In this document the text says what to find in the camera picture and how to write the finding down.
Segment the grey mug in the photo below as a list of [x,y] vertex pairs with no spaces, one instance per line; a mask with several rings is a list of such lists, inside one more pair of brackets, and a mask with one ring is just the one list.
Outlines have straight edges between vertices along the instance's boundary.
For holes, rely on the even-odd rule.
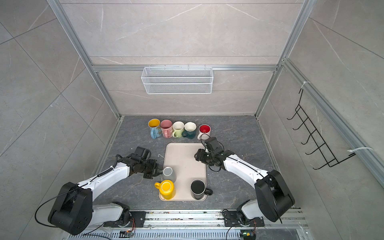
[[171,167],[165,167],[165,168],[163,169],[162,179],[163,179],[163,181],[165,181],[165,180],[169,180],[169,181],[172,181],[173,183],[175,183],[176,180],[177,180],[177,176],[176,176],[176,173],[175,173],[175,171],[173,170],[173,168],[171,168]]

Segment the white mug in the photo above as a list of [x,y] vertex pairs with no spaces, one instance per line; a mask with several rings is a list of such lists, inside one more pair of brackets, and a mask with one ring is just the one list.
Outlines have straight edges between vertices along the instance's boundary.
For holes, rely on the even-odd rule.
[[209,125],[203,124],[199,126],[198,140],[207,140],[210,138],[211,127]]

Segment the dark green mug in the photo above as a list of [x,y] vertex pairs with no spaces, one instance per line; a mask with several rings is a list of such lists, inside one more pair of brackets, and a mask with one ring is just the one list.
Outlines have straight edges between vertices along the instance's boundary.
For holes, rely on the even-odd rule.
[[197,125],[193,122],[188,122],[184,125],[184,131],[182,133],[183,138],[193,139],[196,136]]

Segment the blue mug yellow inside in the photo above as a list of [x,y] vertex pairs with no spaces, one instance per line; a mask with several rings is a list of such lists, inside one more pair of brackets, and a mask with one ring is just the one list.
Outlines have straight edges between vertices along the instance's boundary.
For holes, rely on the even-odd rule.
[[152,139],[157,139],[162,136],[162,130],[160,127],[161,121],[159,119],[151,119],[148,122],[148,126],[151,130],[150,135]]

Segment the pink ghost print mug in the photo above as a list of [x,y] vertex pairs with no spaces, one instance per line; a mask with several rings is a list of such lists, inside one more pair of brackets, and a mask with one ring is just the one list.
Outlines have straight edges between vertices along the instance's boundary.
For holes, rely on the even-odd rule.
[[162,135],[164,138],[169,139],[173,136],[173,123],[171,120],[163,120],[160,123]]

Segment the light green mug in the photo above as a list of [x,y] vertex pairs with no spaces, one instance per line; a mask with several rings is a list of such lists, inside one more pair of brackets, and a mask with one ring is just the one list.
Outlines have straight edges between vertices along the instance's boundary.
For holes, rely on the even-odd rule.
[[183,137],[183,132],[184,132],[184,127],[185,124],[181,121],[177,121],[173,123],[173,133],[172,137],[173,138],[182,138]]

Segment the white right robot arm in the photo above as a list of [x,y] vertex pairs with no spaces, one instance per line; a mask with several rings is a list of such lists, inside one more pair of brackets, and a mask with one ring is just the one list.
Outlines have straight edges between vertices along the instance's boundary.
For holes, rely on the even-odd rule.
[[237,208],[237,217],[242,224],[260,217],[276,222],[296,203],[283,176],[276,170],[268,172],[259,169],[229,150],[219,153],[199,149],[194,158],[205,165],[217,166],[237,175],[255,189],[256,199],[246,201]]

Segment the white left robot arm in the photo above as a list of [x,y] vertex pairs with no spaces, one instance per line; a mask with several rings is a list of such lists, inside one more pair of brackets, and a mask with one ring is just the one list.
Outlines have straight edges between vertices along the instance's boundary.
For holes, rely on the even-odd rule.
[[141,173],[145,179],[161,175],[163,169],[157,160],[151,159],[151,155],[150,150],[137,147],[126,157],[116,155],[115,162],[94,177],[64,184],[59,194],[52,198],[54,204],[46,227],[59,228],[75,236],[92,225],[126,227],[131,224],[129,206],[120,202],[94,205],[94,200],[114,184],[134,174]]

